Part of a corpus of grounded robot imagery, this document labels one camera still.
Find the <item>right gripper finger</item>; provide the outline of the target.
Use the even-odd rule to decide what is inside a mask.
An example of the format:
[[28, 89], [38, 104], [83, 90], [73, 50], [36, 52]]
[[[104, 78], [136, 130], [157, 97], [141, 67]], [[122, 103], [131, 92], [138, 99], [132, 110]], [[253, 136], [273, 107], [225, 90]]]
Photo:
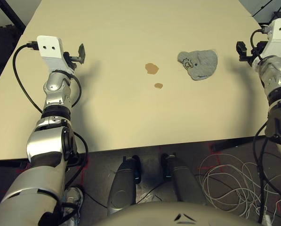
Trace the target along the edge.
[[239, 54], [239, 61], [247, 61], [247, 48], [243, 41], [236, 43], [236, 51]]

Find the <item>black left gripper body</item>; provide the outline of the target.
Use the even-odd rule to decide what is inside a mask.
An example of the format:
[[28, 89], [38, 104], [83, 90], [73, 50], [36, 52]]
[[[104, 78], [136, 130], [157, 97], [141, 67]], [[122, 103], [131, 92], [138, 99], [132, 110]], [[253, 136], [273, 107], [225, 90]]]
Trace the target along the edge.
[[64, 52], [63, 57], [67, 63], [67, 65], [75, 70], [77, 68], [76, 62], [80, 62], [80, 57], [79, 56], [70, 56], [69, 52]]

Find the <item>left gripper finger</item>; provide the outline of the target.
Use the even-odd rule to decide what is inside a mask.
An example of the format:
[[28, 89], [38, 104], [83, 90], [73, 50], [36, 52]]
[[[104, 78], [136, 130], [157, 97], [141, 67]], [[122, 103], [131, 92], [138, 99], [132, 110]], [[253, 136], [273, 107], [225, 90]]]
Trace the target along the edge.
[[85, 49], [83, 43], [79, 46], [78, 53], [79, 53], [79, 63], [83, 64], [85, 61]]

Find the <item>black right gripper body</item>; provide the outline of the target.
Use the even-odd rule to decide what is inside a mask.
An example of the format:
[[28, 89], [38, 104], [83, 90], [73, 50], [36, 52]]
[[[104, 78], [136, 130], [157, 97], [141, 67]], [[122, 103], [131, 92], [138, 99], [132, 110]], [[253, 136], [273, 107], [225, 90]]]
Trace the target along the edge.
[[261, 56], [261, 53], [265, 49], [266, 46], [266, 41], [260, 41], [257, 43], [257, 46], [255, 47], [255, 50], [257, 53], [254, 51], [254, 49], [251, 50], [252, 56], [249, 57], [248, 64], [252, 65], [253, 61], [257, 58], [259, 60], [258, 56]]

